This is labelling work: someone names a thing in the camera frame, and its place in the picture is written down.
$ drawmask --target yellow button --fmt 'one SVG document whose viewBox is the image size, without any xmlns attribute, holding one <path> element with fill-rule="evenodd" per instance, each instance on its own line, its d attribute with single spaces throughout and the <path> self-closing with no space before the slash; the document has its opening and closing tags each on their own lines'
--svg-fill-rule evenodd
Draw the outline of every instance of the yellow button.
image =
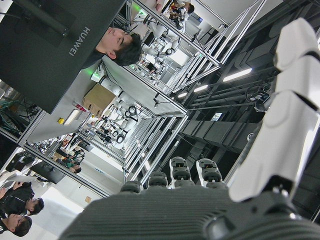
<svg viewBox="0 0 320 240">
<path fill-rule="evenodd" d="M 59 118 L 59 120 L 58 120 L 58 123 L 59 124 L 63 124 L 65 122 L 65 119 L 64 118 Z"/>
</svg>

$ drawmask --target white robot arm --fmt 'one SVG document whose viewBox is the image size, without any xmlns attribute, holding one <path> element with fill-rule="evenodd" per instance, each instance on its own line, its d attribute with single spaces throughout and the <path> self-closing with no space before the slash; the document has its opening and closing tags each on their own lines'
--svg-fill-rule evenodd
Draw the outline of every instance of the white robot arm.
<svg viewBox="0 0 320 240">
<path fill-rule="evenodd" d="M 315 32 L 304 19 L 282 29 L 276 56 L 282 72 L 273 102 L 231 180 L 229 194 L 237 202 L 272 189 L 293 196 L 319 128 L 320 52 Z"/>
</svg>

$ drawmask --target ceiling light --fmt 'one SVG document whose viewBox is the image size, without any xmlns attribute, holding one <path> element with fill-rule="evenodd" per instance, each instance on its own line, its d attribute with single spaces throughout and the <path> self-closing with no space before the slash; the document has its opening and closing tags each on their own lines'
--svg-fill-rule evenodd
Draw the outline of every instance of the ceiling light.
<svg viewBox="0 0 320 240">
<path fill-rule="evenodd" d="M 197 88 L 194 90 L 194 92 L 195 92 L 195 93 L 196 93 L 196 92 L 199 92 L 199 91 L 201 91 L 201 90 L 206 89 L 207 87 L 208 87 L 208 85 L 203 85 L 203 86 L 197 87 Z"/>
<path fill-rule="evenodd" d="M 184 96 L 186 96 L 187 95 L 187 93 L 186 92 L 184 92 L 184 93 L 181 93 L 180 95 L 178 95 L 178 98 L 183 98 Z"/>
<path fill-rule="evenodd" d="M 236 79 L 236 78 L 238 78 L 238 77 L 244 76 L 244 75 L 250 73 L 251 70 L 252 70 L 252 68 L 248 68 L 248 69 L 246 69 L 246 70 L 237 72 L 237 73 L 232 74 L 232 75 L 230 75 L 230 76 L 226 76 L 226 77 L 223 79 L 223 82 L 230 81 L 230 80 L 232 80 L 232 79 Z"/>
<path fill-rule="evenodd" d="M 78 115 L 80 110 L 78 109 L 73 109 L 70 115 L 67 117 L 67 119 L 64 121 L 63 125 L 69 125 Z"/>
<path fill-rule="evenodd" d="M 145 161 L 145 164 L 144 164 L 146 170 L 148 171 L 150 169 L 150 164 L 148 161 Z"/>
</svg>

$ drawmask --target computer screen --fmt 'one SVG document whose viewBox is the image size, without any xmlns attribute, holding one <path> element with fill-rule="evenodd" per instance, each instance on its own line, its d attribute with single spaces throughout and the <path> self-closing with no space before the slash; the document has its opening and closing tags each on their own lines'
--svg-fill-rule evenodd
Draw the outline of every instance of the computer screen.
<svg viewBox="0 0 320 240">
<path fill-rule="evenodd" d="M 30 0 L 66 26 L 57 33 L 13 3 L 0 23 L 0 79 L 52 113 L 126 0 Z"/>
<path fill-rule="evenodd" d="M 34 171 L 35 173 L 39 174 L 40 176 L 44 177 L 54 184 L 60 182 L 65 176 L 65 174 L 62 173 L 59 169 L 43 161 L 30 167 L 30 170 Z"/>
</svg>

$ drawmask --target red object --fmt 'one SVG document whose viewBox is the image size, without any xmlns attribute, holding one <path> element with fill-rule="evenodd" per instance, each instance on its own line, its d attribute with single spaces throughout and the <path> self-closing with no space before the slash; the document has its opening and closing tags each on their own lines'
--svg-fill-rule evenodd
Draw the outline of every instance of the red object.
<svg viewBox="0 0 320 240">
<path fill-rule="evenodd" d="M 84 108 L 81 104 L 76 103 L 75 101 L 73 102 L 73 106 L 75 106 L 77 109 L 80 109 L 83 112 L 89 112 L 86 108 Z"/>
</svg>

